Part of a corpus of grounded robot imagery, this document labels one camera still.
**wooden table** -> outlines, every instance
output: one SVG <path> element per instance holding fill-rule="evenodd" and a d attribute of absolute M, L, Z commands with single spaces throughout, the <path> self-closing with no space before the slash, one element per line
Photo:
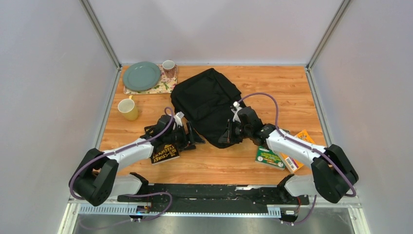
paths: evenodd
<path fill-rule="evenodd" d="M 211 66 L 180 66 L 178 82 L 188 79 Z M 279 126 L 292 135 L 306 129 L 317 144 L 324 145 L 323 133 L 314 106 L 304 68 L 291 66 L 213 66 L 223 73 L 245 96 L 254 92 L 273 95 L 280 107 Z M 139 117 L 127 121 L 117 110 L 118 103 L 128 97 L 123 93 L 122 76 L 114 96 L 100 150 L 108 150 L 130 143 L 143 135 L 144 127 L 154 125 L 172 107 L 170 94 L 136 95 Z M 274 123 L 275 106 L 270 98 L 253 96 L 245 100 L 262 119 Z M 209 143 L 197 145 L 194 151 L 181 152 L 180 158 L 151 165 L 150 159 L 139 161 L 119 172 L 136 172 L 150 183 L 196 184 L 278 184 L 289 172 L 280 171 L 255 162 L 257 146 L 250 140 L 226 149 L 217 149 Z M 301 168 L 297 175 L 310 173 Z"/>

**floral placemat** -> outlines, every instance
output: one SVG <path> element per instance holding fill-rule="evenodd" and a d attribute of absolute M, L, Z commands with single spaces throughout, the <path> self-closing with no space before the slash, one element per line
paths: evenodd
<path fill-rule="evenodd" d="M 165 75 L 164 69 L 162 68 L 162 64 L 158 64 L 159 69 L 161 69 L 161 78 L 159 82 L 151 89 L 145 91 L 132 91 L 125 86 L 123 87 L 123 93 L 128 95 L 136 95 L 136 94 L 170 94 L 172 93 L 173 88 L 178 83 L 178 67 L 176 67 L 175 77 L 168 78 Z"/>

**black cloth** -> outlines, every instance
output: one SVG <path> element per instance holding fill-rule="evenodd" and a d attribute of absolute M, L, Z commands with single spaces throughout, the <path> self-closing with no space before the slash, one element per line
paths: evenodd
<path fill-rule="evenodd" d="M 175 86 L 171 95 L 175 112 L 181 111 L 195 130 L 217 148 L 232 144 L 218 143 L 228 119 L 234 117 L 231 106 L 241 99 L 241 92 L 223 74 L 210 68 Z"/>

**white backdrop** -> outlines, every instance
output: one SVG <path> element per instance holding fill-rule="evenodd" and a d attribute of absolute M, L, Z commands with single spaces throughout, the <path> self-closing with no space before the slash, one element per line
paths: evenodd
<path fill-rule="evenodd" d="M 79 1 L 0 2 L 0 233 L 57 232 L 115 72 Z"/>
<path fill-rule="evenodd" d="M 413 2 L 355 0 L 314 79 L 373 234 L 411 233 Z"/>
<path fill-rule="evenodd" d="M 90 0 L 122 63 L 307 63 L 341 0 Z"/>

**plate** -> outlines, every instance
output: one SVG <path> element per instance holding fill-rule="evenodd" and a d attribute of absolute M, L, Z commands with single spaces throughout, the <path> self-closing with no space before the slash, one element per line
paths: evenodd
<path fill-rule="evenodd" d="M 155 86 L 161 70 L 152 62 L 139 62 L 130 66 L 123 75 L 123 84 L 132 91 L 145 91 Z"/>

